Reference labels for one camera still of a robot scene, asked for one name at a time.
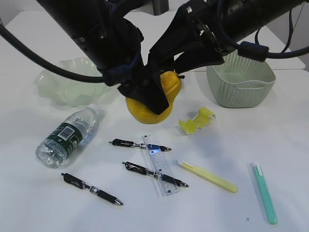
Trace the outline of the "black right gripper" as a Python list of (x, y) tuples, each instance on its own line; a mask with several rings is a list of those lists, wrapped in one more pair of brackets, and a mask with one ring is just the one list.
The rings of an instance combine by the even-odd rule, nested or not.
[(176, 73), (221, 65), (232, 52), (219, 31), (217, 0), (190, 0), (181, 5), (172, 22), (150, 49), (148, 61)]

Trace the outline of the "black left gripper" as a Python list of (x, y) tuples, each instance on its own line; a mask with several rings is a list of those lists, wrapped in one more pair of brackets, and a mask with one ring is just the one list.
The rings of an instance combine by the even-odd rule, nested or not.
[(103, 83), (108, 86), (120, 84), (118, 91), (123, 96), (142, 103), (153, 113), (159, 115), (169, 107), (161, 84), (159, 66), (154, 61), (144, 66), (141, 49), (134, 52), (128, 64), (98, 71), (102, 74), (100, 78)]

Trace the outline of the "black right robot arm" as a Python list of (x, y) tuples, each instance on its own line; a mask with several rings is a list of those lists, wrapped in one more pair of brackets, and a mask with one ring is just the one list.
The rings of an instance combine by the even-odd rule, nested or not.
[(271, 53), (260, 44), (243, 41), (269, 22), (300, 5), (300, 0), (190, 0), (181, 5), (171, 24), (150, 49), (148, 62), (184, 73), (221, 65), (237, 50), (256, 61), (305, 55), (308, 47)]

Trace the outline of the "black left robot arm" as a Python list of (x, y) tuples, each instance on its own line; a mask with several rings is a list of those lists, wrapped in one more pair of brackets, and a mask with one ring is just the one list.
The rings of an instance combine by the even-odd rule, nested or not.
[(144, 0), (40, 0), (39, 5), (91, 59), (107, 86), (159, 115), (169, 102), (158, 65), (143, 64), (141, 31), (125, 15)]

